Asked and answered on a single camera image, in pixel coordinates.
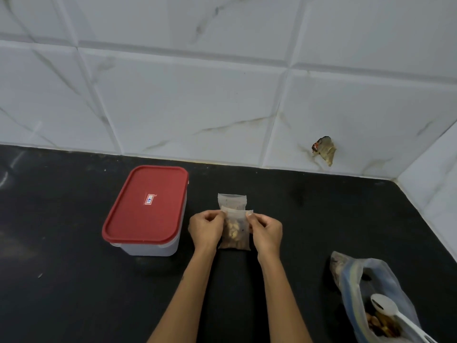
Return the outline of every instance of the person's right arm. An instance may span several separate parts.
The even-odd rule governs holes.
[[[263,214],[252,213],[247,218],[265,283],[271,342],[312,343],[279,259],[283,225]]]

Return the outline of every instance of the white marble tile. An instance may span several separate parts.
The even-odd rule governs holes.
[[[114,152],[76,49],[0,41],[0,143]]]
[[[300,0],[64,0],[78,37],[284,60]]]
[[[457,260],[457,123],[399,177],[400,187]]]
[[[457,118],[457,87],[293,70],[264,165],[395,178]],[[333,166],[311,156],[330,136]]]
[[[313,0],[299,63],[457,77],[457,0]]]
[[[51,0],[0,0],[0,39],[11,38],[68,43]]]
[[[259,163],[284,69],[80,51],[125,153]]]

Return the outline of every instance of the black countertop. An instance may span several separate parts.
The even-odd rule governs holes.
[[[101,237],[143,164],[189,171],[171,257],[132,257]],[[144,343],[191,258],[189,218],[217,209],[218,192],[245,194],[248,209],[282,221],[281,259],[315,343],[355,341],[328,270],[334,250],[385,260],[422,328],[456,341],[457,263],[393,182],[0,146],[0,183],[0,342]],[[218,251],[198,340],[268,341],[255,251]]]

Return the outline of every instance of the spoon handle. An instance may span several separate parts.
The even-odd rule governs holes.
[[[398,318],[404,321],[405,324],[407,324],[410,328],[412,328],[416,333],[422,338],[422,340],[426,343],[438,343],[436,340],[434,340],[432,337],[430,337],[428,334],[426,334],[419,326],[417,326],[415,323],[413,323],[411,320],[409,320],[407,317],[405,317],[403,314],[400,312],[397,312],[395,314]]]

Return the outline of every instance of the hand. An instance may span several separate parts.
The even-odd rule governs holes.
[[[216,250],[222,236],[225,213],[221,210],[207,210],[191,217],[189,232],[194,241],[195,251]]]
[[[251,213],[248,215],[248,213],[246,217],[252,226],[254,245],[259,253],[257,259],[259,261],[268,257],[279,259],[279,246],[283,238],[281,222],[263,214]]]

